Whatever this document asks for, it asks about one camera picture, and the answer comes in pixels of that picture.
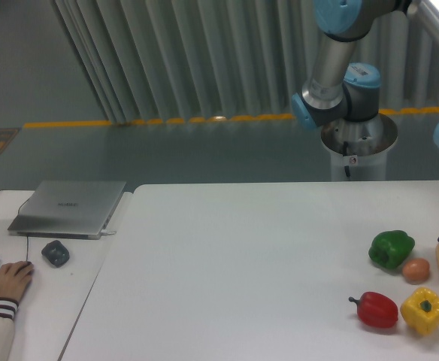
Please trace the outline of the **person's hand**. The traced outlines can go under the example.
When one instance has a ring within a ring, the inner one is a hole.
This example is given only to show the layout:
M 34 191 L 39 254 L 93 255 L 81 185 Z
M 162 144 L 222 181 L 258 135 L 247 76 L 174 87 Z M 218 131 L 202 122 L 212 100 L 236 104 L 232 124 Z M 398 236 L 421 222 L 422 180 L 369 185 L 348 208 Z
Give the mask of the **person's hand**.
M 34 272 L 29 275 L 20 274 L 20 269 L 28 262 L 7 263 L 0 268 L 0 299 L 8 299 L 20 303 L 32 281 Z

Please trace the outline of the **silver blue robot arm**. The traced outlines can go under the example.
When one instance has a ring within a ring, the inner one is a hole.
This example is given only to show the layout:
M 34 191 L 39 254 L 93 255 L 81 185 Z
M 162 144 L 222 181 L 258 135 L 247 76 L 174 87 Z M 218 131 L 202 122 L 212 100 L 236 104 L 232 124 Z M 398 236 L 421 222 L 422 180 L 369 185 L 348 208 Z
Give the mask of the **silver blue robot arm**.
M 316 1 L 314 10 L 322 40 L 311 76 L 292 96 L 293 113 L 321 130 L 333 181 L 383 181 L 398 129 L 380 113 L 380 72 L 351 57 L 374 21 L 395 11 L 439 44 L 439 1 Z

